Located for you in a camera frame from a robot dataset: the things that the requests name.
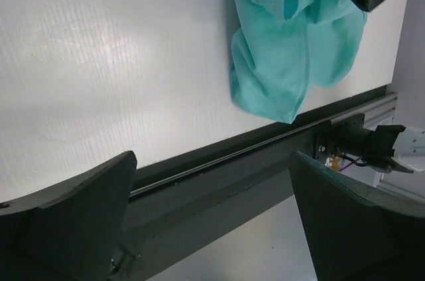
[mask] cloth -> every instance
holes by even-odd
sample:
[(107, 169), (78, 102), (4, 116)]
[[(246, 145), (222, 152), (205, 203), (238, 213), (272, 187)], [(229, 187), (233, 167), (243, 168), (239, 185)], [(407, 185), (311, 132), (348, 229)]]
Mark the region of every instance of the cloth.
[(366, 15), (350, 0), (235, 0), (230, 89), (242, 109), (291, 123), (312, 84), (351, 69)]

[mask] wire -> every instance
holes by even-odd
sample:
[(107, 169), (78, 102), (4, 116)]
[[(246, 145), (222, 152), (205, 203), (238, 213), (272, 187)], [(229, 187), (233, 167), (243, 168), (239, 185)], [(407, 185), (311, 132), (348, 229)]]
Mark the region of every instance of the wire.
[(355, 164), (355, 165), (356, 165), (356, 166), (358, 166), (358, 167), (367, 167), (367, 166), (369, 166), (369, 164), (368, 164), (368, 163), (358, 163), (358, 162), (357, 162), (356, 160), (354, 160), (353, 158), (348, 157), (348, 156), (343, 155), (343, 154), (339, 155), (339, 157), (340, 157), (340, 158), (342, 158), (342, 159), (346, 159), (346, 160), (348, 160), (348, 161), (351, 161), (351, 163)]

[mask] teal cloth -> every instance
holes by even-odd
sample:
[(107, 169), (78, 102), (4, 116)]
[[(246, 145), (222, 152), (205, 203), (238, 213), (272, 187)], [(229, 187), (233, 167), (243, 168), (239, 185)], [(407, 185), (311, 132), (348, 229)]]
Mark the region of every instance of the teal cloth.
[(232, 99), (291, 123), (312, 84), (331, 88), (351, 69), (366, 15), (350, 0), (235, 0)]

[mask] gray wall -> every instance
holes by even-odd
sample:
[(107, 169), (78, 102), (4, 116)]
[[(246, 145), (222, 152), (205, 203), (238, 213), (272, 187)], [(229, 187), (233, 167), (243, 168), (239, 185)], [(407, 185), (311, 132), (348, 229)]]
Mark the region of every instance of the gray wall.
[[(398, 92), (394, 122), (425, 129), (425, 0), (408, 0), (390, 89)], [(384, 183), (425, 197), (425, 173), (391, 173)]]

